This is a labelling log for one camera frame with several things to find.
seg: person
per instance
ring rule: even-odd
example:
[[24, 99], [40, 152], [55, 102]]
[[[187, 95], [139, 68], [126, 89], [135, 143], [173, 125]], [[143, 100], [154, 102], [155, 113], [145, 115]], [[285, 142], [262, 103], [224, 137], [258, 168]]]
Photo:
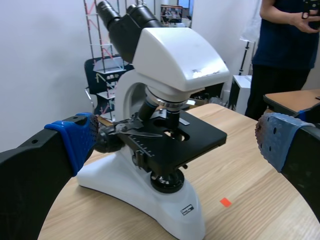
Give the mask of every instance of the person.
[[245, 115], [258, 120], [267, 109], [264, 95], [301, 90], [314, 68], [320, 21], [312, 10], [303, 19], [303, 0], [262, 0], [260, 40], [252, 60], [253, 74]]

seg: desk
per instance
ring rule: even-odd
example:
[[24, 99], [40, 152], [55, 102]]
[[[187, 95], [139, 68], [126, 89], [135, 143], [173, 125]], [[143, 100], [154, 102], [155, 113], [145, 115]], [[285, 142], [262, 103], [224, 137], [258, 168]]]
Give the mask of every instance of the desk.
[[319, 96], [320, 89], [289, 91], [267, 94], [264, 101], [271, 106], [271, 110], [291, 116], [320, 103], [316, 99]]
[[[228, 134], [227, 144], [192, 161], [206, 240], [316, 240], [320, 224], [296, 189], [260, 154], [256, 121], [215, 104], [189, 111]], [[94, 152], [87, 163], [103, 154]], [[220, 200], [232, 202], [224, 207]], [[155, 220], [75, 178], [53, 204], [40, 240], [174, 240]]]

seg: chair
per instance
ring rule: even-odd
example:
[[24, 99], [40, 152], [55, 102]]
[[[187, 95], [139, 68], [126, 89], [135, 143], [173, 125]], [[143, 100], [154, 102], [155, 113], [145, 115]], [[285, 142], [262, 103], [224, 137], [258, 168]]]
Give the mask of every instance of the chair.
[[[85, 75], [88, 83], [88, 87], [85, 88], [85, 93], [88, 96], [91, 104], [92, 104], [92, 113], [95, 115], [104, 115], [107, 113], [110, 113], [110, 118], [107, 118], [109, 121], [112, 122], [112, 112], [115, 110], [114, 105], [114, 95], [106, 95], [106, 93], [110, 93], [117, 82], [119, 81], [119, 78], [126, 73], [127, 71], [130, 71], [134, 69], [134, 67], [130, 64], [127, 64], [124, 66], [123, 71], [118, 72], [112, 72], [103, 74], [100, 72], [94, 71], [94, 63], [101, 60], [101, 57], [89, 59], [85, 61], [84, 63], [84, 70]], [[95, 106], [94, 101], [91, 97], [91, 95], [96, 95], [97, 97], [97, 106]]]

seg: white wall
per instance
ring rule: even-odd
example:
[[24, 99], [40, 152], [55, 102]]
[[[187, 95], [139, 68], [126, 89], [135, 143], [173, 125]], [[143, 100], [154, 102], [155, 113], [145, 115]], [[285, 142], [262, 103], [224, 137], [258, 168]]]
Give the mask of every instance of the white wall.
[[0, 151], [45, 124], [91, 111], [84, 12], [81, 0], [1, 1]]
[[[255, 0], [195, 0], [192, 29], [201, 34], [221, 55], [232, 75], [238, 75], [246, 42], [240, 40], [252, 17]], [[245, 64], [248, 72], [250, 51]]]

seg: microscope base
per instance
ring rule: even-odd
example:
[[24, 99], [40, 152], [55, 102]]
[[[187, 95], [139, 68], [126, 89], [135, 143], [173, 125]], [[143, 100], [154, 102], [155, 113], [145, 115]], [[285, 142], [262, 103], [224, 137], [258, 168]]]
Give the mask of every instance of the microscope base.
[[77, 175], [79, 185], [136, 207], [179, 240], [204, 239], [202, 208], [192, 185], [185, 180], [178, 192], [160, 193], [151, 185], [150, 172], [135, 167], [123, 151], [84, 166]]

